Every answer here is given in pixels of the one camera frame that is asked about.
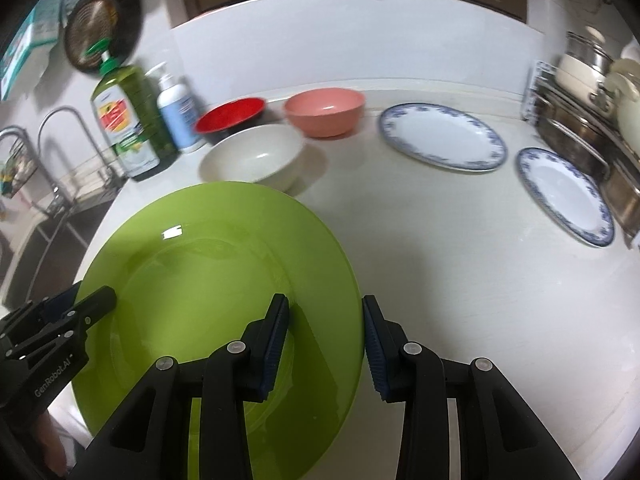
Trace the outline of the person left hand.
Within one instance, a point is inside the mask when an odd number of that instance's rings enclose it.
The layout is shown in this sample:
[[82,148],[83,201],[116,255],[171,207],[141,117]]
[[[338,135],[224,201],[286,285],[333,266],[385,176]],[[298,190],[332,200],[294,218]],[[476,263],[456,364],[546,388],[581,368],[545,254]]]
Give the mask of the person left hand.
[[40,414],[32,424],[32,436],[40,445],[46,467],[58,478],[65,478],[67,474],[65,448],[48,411]]

